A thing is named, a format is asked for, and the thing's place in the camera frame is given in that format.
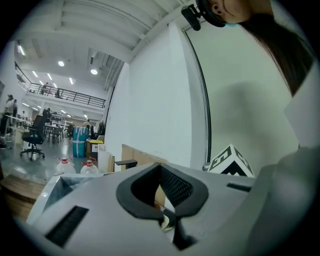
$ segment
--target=wooden platform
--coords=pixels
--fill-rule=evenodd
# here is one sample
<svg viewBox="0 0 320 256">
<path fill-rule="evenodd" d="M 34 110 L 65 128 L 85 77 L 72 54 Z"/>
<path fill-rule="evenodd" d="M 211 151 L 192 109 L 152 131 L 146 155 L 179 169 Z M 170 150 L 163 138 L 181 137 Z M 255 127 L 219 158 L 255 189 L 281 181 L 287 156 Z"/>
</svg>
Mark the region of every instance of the wooden platform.
<svg viewBox="0 0 320 256">
<path fill-rule="evenodd" d="M 0 182 L 4 200 L 12 215 L 26 221 L 44 185 L 18 178 L 7 176 Z"/>
</svg>

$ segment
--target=black rubber cover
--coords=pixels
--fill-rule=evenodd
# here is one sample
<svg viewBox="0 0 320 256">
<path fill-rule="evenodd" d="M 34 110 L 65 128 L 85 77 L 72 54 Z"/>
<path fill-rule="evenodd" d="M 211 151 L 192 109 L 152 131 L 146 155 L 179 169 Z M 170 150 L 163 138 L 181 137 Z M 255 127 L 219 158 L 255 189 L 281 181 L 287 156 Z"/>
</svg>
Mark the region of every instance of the black rubber cover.
<svg viewBox="0 0 320 256">
<path fill-rule="evenodd" d="M 116 198 L 136 218 L 162 223 L 163 213 L 154 208 L 159 185 L 175 207 L 178 218 L 195 215 L 209 196 L 208 188 L 198 179 L 167 164 L 155 163 L 122 181 L 116 189 Z"/>
</svg>

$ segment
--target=cardboard box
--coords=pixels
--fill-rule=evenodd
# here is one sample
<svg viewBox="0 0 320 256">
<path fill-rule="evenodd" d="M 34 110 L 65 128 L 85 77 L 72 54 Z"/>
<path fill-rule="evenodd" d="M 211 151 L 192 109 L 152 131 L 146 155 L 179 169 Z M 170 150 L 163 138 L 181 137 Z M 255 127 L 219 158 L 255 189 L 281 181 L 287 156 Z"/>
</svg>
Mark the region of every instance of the cardboard box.
<svg viewBox="0 0 320 256">
<path fill-rule="evenodd" d="M 146 164 L 151 164 L 151 163 L 168 163 L 168 161 L 156 157 L 154 155 L 142 152 L 140 150 L 137 150 L 133 147 L 130 147 L 128 145 L 122 144 L 122 155 L 121 155 L 121 160 L 137 160 L 137 166 L 142 166 Z M 122 165 L 121 166 L 121 171 L 125 171 L 126 166 Z M 158 189 L 155 192 L 155 198 L 154 200 L 161 206 L 165 206 L 165 201 L 166 201 L 166 195 L 161 186 L 159 185 Z"/>
</svg>

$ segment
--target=mesh grille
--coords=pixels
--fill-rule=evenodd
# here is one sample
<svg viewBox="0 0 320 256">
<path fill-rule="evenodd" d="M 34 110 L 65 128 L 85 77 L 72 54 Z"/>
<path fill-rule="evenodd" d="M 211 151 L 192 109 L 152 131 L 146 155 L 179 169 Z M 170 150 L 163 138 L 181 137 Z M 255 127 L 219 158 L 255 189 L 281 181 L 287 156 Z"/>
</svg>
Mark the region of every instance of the mesh grille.
<svg viewBox="0 0 320 256">
<path fill-rule="evenodd" d="M 192 185 L 161 167 L 160 184 L 174 207 L 185 201 L 192 193 Z"/>
</svg>

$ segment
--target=concrete floor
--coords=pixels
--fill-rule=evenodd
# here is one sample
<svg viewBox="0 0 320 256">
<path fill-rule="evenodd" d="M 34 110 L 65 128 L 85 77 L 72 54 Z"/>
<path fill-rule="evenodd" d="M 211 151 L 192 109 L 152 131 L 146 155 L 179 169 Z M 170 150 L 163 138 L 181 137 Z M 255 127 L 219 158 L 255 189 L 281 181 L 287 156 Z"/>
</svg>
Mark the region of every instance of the concrete floor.
<svg viewBox="0 0 320 256">
<path fill-rule="evenodd" d="M 64 142 L 52 144 L 51 142 L 43 142 L 39 145 L 45 158 L 36 155 L 36 160 L 30 161 L 26 153 L 20 157 L 22 151 L 20 146 L 13 146 L 8 142 L 8 146 L 12 149 L 0 151 L 0 161 L 3 175 L 6 177 L 13 174 L 20 178 L 33 181 L 40 184 L 46 184 L 50 178 L 56 173 L 56 166 L 59 164 L 58 158 L 72 158 L 74 168 L 77 173 L 80 173 L 83 164 L 89 157 L 79 158 L 73 157 L 73 143 L 71 140 L 64 138 Z"/>
</svg>

